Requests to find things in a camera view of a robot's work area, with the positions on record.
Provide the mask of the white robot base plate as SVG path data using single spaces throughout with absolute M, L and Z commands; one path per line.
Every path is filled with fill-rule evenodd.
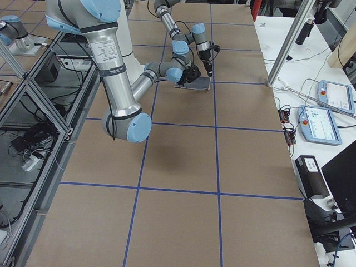
M 145 65 L 141 64 L 134 54 L 124 56 L 123 61 L 126 65 L 126 72 L 129 78 L 130 85 L 132 85 L 143 73 Z

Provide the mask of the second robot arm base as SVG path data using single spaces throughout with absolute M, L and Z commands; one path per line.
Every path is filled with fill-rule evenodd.
M 46 39 L 31 36 L 19 17 L 7 15 L 1 17 L 1 41 L 15 56 L 35 56 Z

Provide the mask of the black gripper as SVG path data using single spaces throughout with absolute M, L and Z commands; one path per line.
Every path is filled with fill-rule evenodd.
M 207 74 L 209 77 L 212 77 L 213 75 L 213 67 L 212 64 L 210 62 L 210 58 L 211 58 L 211 52 L 210 49 L 206 49 L 206 50 L 199 50 L 199 58 L 201 59 L 201 61 L 203 62 L 203 65 L 207 71 Z
M 201 76 L 201 72 L 197 65 L 192 65 L 188 69 L 184 70 L 180 78 L 180 85 L 186 83 L 192 83 Z

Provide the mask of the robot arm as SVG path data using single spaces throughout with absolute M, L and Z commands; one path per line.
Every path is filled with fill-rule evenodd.
M 142 73 L 132 73 L 131 36 L 123 1 L 46 1 L 46 20 L 51 28 L 87 39 L 108 99 L 103 128 L 113 139 L 133 143 L 146 140 L 152 121 L 139 100 L 159 78 L 183 85 L 200 76 L 189 44 L 196 43 L 202 60 L 209 58 L 204 24 L 196 24 L 191 33 L 182 34 L 169 14 L 176 3 L 154 3 L 156 15 L 172 39 L 171 60 L 151 62 Z
M 197 55 L 202 61 L 207 75 L 212 77 L 212 54 L 214 44 L 208 40 L 206 28 L 198 23 L 189 28 L 183 21 L 174 21 L 169 9 L 180 1 L 156 0 L 154 1 L 155 15 L 164 24 L 172 41 L 185 41 L 187 44 L 195 43 Z

